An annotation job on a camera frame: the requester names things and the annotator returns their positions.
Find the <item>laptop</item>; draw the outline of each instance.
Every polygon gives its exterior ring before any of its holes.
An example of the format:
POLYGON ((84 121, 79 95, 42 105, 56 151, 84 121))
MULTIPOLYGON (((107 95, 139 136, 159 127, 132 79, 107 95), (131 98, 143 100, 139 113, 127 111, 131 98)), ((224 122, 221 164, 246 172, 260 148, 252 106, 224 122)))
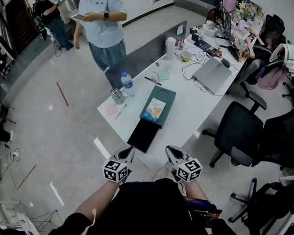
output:
POLYGON ((209 58, 193 77, 203 86, 216 94, 232 72, 215 58, 209 58))

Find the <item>plastic bottle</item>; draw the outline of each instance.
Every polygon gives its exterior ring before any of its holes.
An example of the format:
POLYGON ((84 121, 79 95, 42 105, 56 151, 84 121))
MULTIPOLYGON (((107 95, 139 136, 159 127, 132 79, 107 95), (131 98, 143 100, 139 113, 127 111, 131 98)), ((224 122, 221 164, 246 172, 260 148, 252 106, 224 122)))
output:
POLYGON ((130 97, 135 96, 136 91, 133 85, 132 77, 126 72, 123 72, 121 82, 123 83, 126 94, 130 97))

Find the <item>smartwatch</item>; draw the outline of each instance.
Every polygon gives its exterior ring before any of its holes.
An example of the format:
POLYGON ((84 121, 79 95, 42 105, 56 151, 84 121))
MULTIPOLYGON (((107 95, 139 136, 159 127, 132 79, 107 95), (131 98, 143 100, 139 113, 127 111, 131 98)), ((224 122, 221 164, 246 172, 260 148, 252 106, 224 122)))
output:
POLYGON ((109 19, 109 13, 105 13, 105 14, 104 14, 104 19, 103 19, 103 20, 106 21, 106 20, 108 20, 108 19, 109 19))

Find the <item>jeans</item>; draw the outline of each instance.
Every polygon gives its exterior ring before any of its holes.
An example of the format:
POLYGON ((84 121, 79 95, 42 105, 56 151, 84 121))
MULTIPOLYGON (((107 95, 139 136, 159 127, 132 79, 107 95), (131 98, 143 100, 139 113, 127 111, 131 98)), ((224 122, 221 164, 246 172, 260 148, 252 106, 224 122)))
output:
POLYGON ((99 48, 91 43, 89 43, 89 48, 96 64, 102 71, 105 71, 107 67, 112 68, 126 57, 125 42, 123 39, 117 45, 110 48, 99 48))
POLYGON ((74 47, 66 35, 65 29, 64 29, 64 23, 62 22, 62 19, 60 16, 57 17, 52 22, 45 24, 45 27, 48 28, 51 31, 51 33, 55 36, 61 48, 70 50, 74 47))

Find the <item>red tape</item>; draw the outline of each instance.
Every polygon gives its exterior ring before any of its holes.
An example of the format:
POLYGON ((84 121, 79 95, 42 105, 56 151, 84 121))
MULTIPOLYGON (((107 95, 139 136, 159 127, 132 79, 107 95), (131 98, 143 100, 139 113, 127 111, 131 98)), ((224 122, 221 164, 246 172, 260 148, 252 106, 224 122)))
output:
POLYGON ((65 98, 65 96, 64 96, 64 94, 63 94, 63 91, 62 91, 61 88, 60 88, 59 82, 57 82, 57 86, 58 86, 58 88, 59 88, 59 90, 60 90, 60 93, 62 94, 62 97, 63 97, 63 99, 64 99, 66 105, 69 106, 68 101, 67 101, 67 99, 65 98))
POLYGON ((33 172, 33 170, 36 168, 36 166, 37 166, 37 164, 35 164, 35 166, 33 167, 32 170, 30 170, 30 172, 28 173, 28 175, 23 179, 23 181, 21 182, 20 186, 17 187, 16 190, 18 190, 18 189, 22 186, 22 184, 25 182, 25 180, 28 178, 28 176, 29 176, 29 175, 33 172))

